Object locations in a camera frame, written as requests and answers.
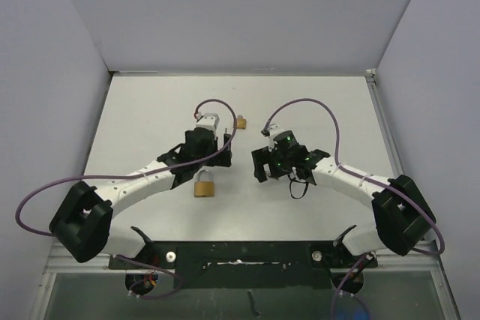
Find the small brass padlock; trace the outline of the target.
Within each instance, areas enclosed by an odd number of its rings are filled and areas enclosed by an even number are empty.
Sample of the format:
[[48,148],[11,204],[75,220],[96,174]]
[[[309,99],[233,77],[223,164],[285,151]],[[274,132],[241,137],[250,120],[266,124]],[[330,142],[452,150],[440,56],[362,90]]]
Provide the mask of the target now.
[[247,119],[243,115],[237,115],[235,128],[237,130],[245,130],[247,128]]

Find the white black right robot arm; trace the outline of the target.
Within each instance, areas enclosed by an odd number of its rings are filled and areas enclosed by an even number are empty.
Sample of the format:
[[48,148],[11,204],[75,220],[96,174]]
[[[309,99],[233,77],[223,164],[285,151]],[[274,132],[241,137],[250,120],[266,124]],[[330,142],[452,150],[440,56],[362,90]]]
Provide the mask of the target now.
[[288,176],[291,181],[334,190],[372,211],[372,223],[352,225],[338,236],[334,257],[344,267],[377,250],[405,256],[436,222],[411,178],[379,177],[344,166],[325,151],[308,150],[290,130],[273,133],[267,146],[251,154],[258,182]]

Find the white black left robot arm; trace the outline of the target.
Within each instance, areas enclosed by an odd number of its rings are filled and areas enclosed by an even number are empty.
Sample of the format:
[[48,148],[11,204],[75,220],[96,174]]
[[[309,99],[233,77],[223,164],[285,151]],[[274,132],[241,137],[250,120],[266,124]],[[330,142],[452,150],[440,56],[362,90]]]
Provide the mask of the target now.
[[190,181],[204,166],[232,164],[231,135],[218,146],[215,132],[195,128],[185,141],[147,166],[126,176],[94,186],[75,183],[49,224],[49,230],[80,263],[100,253],[124,256],[135,268],[152,261],[146,235],[135,225],[120,226],[113,219],[154,194],[170,191]]

